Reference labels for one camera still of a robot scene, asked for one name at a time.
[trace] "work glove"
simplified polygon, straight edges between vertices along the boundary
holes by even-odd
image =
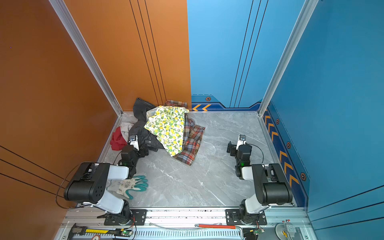
[[[133,196],[129,194],[129,191],[143,192],[147,190],[148,179],[145,176],[133,176],[132,179],[124,179],[121,181],[118,194],[125,196],[128,199],[133,199]]]

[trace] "orange wall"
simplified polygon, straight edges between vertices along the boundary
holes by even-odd
[[[124,111],[137,97],[191,107],[186,0],[65,0]]]
[[[98,159],[116,114],[48,0],[3,0],[0,22],[0,145],[46,169],[0,148],[1,238],[22,224],[28,239],[52,239],[61,177]]]

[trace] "yellow chevron arrow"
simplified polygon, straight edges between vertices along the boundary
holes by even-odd
[[[287,162],[285,162],[284,163],[284,172],[285,172],[285,174],[287,174],[287,167],[289,167],[290,169],[293,170],[293,167],[290,164],[288,164]]]
[[[288,157],[287,154],[286,154],[285,152],[280,151],[280,162],[281,162],[281,156],[282,156],[282,155]]]
[[[289,175],[289,186],[292,187],[292,180],[294,180],[295,182],[297,182],[297,184],[300,184],[299,181],[297,181],[297,179],[292,176],[292,175]]]
[[[270,132],[271,127],[274,127],[274,125],[272,123],[268,123],[268,132]]]
[[[270,116],[265,116],[265,125],[266,125],[266,119],[267,119],[267,118],[271,119]]]
[[[198,105],[196,105],[194,108],[192,108],[192,110],[194,110],[194,111],[198,111],[197,108],[200,107],[200,106],[201,106],[201,104],[198,104]]]
[[[209,106],[211,106],[211,104],[208,104],[207,106],[203,107],[203,110],[207,112],[207,111],[208,111],[207,108],[208,108]]]
[[[274,136],[274,135],[279,136],[279,135],[277,134],[277,132],[272,131],[272,142],[273,142],[273,136]]]

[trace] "work surface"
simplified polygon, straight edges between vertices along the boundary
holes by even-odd
[[[227,153],[229,141],[237,143],[239,134],[247,143],[264,152],[264,164],[273,163],[261,126],[254,112],[189,113],[205,133],[191,166],[172,158],[164,149],[149,151],[137,163],[137,175],[145,175],[145,192],[131,192],[131,207],[238,206],[254,193],[253,181],[235,175],[235,157]],[[133,113],[124,113],[123,121],[133,121]],[[119,151],[109,148],[104,162],[113,163]],[[251,164],[262,162],[262,154],[252,147]]]

